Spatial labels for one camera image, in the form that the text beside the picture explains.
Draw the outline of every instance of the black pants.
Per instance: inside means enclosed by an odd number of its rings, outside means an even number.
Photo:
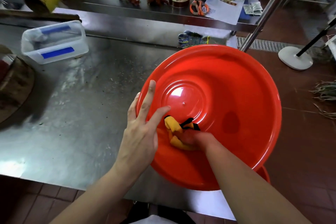
[[[158,216],[176,222],[177,224],[196,224],[188,214],[182,210],[161,206],[157,207]],[[130,210],[126,220],[120,224],[129,224],[148,217],[148,204],[136,202]]]

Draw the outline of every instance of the person's left hand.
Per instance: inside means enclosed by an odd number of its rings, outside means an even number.
[[[158,135],[156,128],[162,117],[170,110],[170,106],[164,106],[156,110],[150,120],[146,122],[149,108],[151,107],[156,82],[149,82],[148,92],[143,100],[138,117],[135,107],[139,93],[135,97],[127,113],[127,128],[121,141],[115,166],[120,172],[128,172],[136,179],[150,165],[158,149]]]

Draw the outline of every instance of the black pole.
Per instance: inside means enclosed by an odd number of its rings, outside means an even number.
[[[326,35],[328,30],[336,24],[336,17],[328,22],[328,26],[322,30],[313,40],[311,40],[296,56],[300,57],[305,51],[312,47],[322,36]]]

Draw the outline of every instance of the fingernail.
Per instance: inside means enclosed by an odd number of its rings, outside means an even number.
[[[151,81],[149,82],[149,87],[154,87],[155,84],[156,84],[156,82],[155,82],[154,80],[151,80]]]

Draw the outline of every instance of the blue work glove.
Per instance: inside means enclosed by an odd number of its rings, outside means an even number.
[[[208,44],[209,38],[209,36],[203,36],[198,33],[186,30],[183,32],[183,34],[178,35],[178,42],[181,44],[181,47],[185,49],[187,47],[199,44]]]

